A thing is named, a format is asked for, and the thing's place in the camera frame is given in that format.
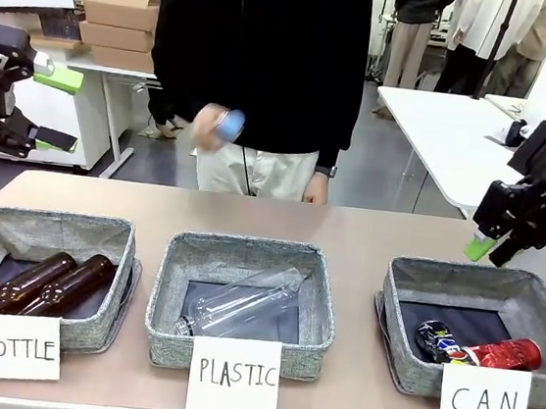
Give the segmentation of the person's right hand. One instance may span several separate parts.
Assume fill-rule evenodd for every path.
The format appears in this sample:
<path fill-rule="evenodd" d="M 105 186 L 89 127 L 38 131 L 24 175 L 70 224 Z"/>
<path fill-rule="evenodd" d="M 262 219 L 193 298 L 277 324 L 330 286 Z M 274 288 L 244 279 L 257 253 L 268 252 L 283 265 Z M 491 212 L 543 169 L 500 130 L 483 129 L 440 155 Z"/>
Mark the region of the person's right hand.
<path fill-rule="evenodd" d="M 192 122 L 192 142 L 198 150 L 207 152 L 218 151 L 223 147 L 223 140 L 216 134 L 219 120 L 227 115 L 229 110 L 219 104 L 207 104 Z"/>

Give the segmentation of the person's left hand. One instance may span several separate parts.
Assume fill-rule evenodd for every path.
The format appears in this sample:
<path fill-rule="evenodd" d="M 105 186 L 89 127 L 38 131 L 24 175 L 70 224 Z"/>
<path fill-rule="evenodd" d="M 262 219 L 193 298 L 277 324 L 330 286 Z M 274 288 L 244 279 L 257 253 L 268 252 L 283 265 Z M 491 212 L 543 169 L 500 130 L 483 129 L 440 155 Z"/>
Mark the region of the person's left hand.
<path fill-rule="evenodd" d="M 304 189 L 302 201 L 309 204 L 326 205 L 329 191 L 329 177 L 315 172 Z"/>

